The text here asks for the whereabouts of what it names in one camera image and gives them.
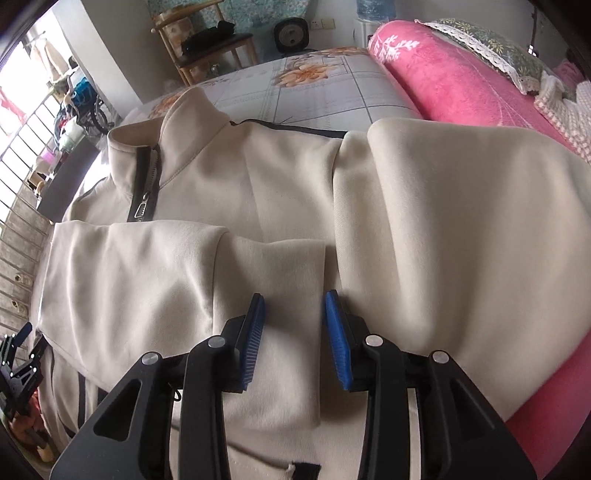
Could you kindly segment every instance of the pink blanket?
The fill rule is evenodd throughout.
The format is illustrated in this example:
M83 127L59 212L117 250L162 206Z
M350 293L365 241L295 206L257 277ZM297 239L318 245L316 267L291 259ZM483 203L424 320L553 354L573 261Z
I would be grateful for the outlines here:
M427 120L482 127L524 127L571 148L509 79L428 27L397 20L372 37L369 52L407 91Z
M503 75L424 25L394 21L372 37L369 52L407 91L423 118L479 126L523 127L572 147ZM544 478L591 410L591 333L507 425Z

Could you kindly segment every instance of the beige sweatshirt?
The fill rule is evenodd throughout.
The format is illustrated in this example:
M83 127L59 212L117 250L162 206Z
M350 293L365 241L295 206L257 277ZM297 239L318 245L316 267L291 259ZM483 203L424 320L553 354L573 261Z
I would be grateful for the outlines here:
M156 142L155 221L124 225L135 150ZM60 375L40 401L64 443L60 423L96 408L85 393L80 418L81 388L188 351L255 291L269 304L255 379L225 397L233 478L289 477L294 461L356 477L366 401L320 342L329 288L401 349L450 352L505 419L591 326L591 173L535 132L384 119L330 139L232 125L194 88L164 120L114 129L109 161L70 209L85 223L56 226L41 305Z

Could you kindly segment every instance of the black zipper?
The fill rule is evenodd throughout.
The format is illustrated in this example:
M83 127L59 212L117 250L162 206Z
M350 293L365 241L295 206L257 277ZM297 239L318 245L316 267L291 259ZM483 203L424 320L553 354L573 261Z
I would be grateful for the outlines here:
M154 216L162 163L160 149L140 147L137 151L137 166L134 182L134 196L129 208L128 222L148 222Z
M150 199L150 196L152 194L152 190L154 188L154 180L156 179L156 173L157 173L156 162L157 161L158 161L158 153L156 152L156 150L151 150L150 151L150 166L148 168L148 175L147 175L146 182L144 185L144 190L142 193L142 201L138 205L138 207L135 211L135 214L134 214L134 219L136 222L143 222L144 221L146 207L148 205L148 201Z

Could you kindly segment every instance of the black bag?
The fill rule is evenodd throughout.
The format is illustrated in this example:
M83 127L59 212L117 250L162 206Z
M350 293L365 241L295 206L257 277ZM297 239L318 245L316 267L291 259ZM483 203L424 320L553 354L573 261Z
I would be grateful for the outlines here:
M183 55L196 54L214 47L234 35L235 24L221 20L217 27L208 28L181 43Z

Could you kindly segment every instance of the round fan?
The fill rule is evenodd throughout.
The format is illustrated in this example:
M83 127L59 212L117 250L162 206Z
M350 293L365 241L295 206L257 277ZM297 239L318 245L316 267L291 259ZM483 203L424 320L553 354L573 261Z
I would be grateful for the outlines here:
M273 30L275 45L281 53L302 51L308 46L310 34L308 23L303 18L287 18L282 20Z

